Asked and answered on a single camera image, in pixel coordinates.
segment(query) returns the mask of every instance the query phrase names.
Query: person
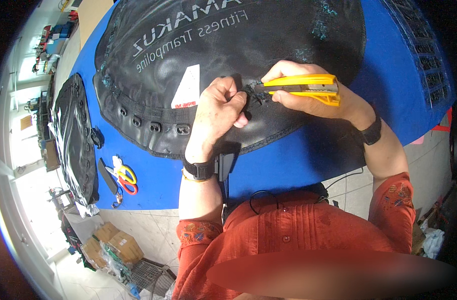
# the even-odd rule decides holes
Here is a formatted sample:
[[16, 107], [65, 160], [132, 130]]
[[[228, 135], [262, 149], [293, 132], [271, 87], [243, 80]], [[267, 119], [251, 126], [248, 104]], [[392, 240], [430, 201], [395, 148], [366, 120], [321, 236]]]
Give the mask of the person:
[[[280, 61], [261, 81], [326, 73], [317, 65]], [[225, 289], [206, 277], [212, 266], [247, 255], [314, 249], [411, 253], [415, 210], [404, 149], [383, 120], [378, 119], [381, 126], [377, 128], [377, 115], [368, 102], [340, 82], [338, 85], [340, 106], [285, 91], [277, 91], [272, 100], [310, 115], [348, 120], [361, 132], [378, 131], [374, 141], [364, 143], [374, 191], [368, 220], [329, 205], [326, 197], [309, 189], [243, 202], [222, 224], [223, 201], [216, 177], [196, 180], [184, 168], [177, 225], [180, 264], [173, 299], [261, 299]], [[220, 137], [232, 126], [247, 125], [241, 112], [246, 98], [245, 92], [237, 92], [231, 77], [216, 78], [203, 91], [185, 151], [189, 164], [209, 161]]]

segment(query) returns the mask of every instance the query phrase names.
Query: orange shirt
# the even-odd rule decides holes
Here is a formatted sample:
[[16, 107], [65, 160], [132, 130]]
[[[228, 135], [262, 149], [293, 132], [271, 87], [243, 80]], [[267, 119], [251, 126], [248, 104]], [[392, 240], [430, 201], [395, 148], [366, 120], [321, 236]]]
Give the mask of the orange shirt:
[[172, 299], [230, 299], [240, 292], [207, 280], [221, 262], [269, 252], [314, 249], [363, 249], [410, 254], [415, 210], [407, 173], [387, 179], [375, 191], [368, 221], [297, 190], [244, 202], [223, 228], [211, 222], [180, 220], [177, 283]]

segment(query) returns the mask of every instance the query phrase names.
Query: black trampoline mat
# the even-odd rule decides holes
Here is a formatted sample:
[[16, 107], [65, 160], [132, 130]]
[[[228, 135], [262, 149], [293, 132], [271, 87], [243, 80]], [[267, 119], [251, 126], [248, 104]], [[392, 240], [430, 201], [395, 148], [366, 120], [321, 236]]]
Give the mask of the black trampoline mat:
[[85, 87], [78, 74], [70, 76], [58, 93], [54, 128], [63, 176], [76, 201], [83, 206], [97, 202], [98, 175], [90, 137], [92, 124]]
[[233, 76], [249, 94], [250, 122], [220, 145], [244, 154], [311, 118], [252, 93], [273, 64], [316, 63], [348, 85], [365, 39], [359, 0], [122, 0], [96, 48], [93, 84], [102, 117], [126, 139], [154, 156], [181, 159], [198, 95], [214, 78]]

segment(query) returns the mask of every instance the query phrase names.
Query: embroidery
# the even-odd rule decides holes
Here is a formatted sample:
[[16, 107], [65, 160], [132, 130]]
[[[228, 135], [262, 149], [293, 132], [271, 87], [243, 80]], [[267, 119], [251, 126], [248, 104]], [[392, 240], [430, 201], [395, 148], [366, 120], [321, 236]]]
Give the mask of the embroidery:
[[180, 233], [181, 247], [191, 244], [209, 244], [220, 233], [220, 229], [209, 222], [189, 223]]
[[382, 202], [384, 209], [399, 206], [413, 208], [412, 193], [405, 182], [392, 184], [383, 195], [383, 199], [385, 200]]

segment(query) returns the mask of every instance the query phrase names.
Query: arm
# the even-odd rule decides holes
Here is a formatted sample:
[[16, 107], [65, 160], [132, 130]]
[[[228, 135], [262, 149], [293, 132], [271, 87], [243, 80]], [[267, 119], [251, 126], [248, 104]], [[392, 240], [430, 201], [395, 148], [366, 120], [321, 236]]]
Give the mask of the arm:
[[[265, 83], [283, 76], [326, 73], [326, 70], [317, 65], [300, 65], [291, 61], [280, 61], [261, 81]], [[358, 130], [367, 129], [375, 122], [373, 108], [362, 97], [340, 82], [338, 85], [341, 97], [341, 104], [338, 107], [328, 106], [316, 99], [295, 96], [285, 91], [277, 91], [272, 99], [275, 102], [281, 102], [290, 109], [304, 111], [323, 118], [345, 119], [350, 121]], [[364, 147], [365, 161], [373, 174], [374, 191], [388, 178], [408, 172], [408, 163], [402, 144], [383, 120], [380, 140], [371, 146], [365, 144]]]
[[[232, 126], [242, 128], [248, 123], [240, 111], [245, 106], [247, 94], [237, 92], [232, 77], [217, 78], [202, 92], [197, 107], [191, 136], [185, 150], [190, 164], [207, 162], [213, 145]], [[213, 176], [207, 181], [194, 181], [184, 171], [178, 199], [180, 220], [191, 219], [222, 224], [222, 194]]]

